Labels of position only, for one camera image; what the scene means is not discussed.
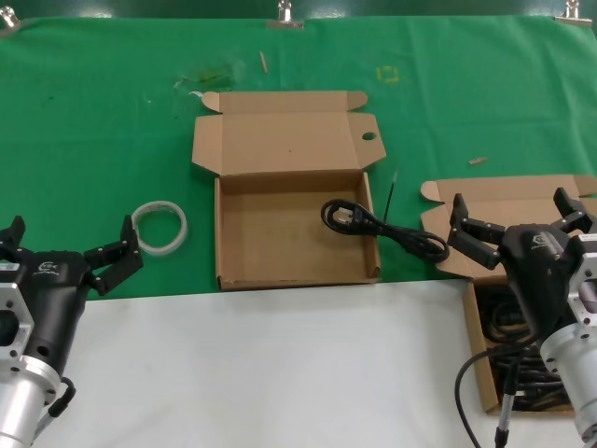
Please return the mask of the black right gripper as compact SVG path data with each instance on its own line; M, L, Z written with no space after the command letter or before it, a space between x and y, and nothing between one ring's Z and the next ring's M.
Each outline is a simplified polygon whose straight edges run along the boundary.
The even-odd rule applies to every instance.
M488 270L502 261L538 345L585 345L587 233L596 232L596 217L564 188L553 202L561 218L552 225L512 226L504 235L503 226L470 217L457 193L448 244Z

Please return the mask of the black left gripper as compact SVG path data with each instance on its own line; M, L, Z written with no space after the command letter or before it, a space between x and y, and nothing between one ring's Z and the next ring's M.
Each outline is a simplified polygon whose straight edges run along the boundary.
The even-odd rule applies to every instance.
M24 354L62 375L85 309L90 288L105 295L143 266L132 216L124 217L119 240L86 251L33 252L21 249L22 216L1 230L1 260L17 263L15 272L1 272L3 283L18 286L34 321Z

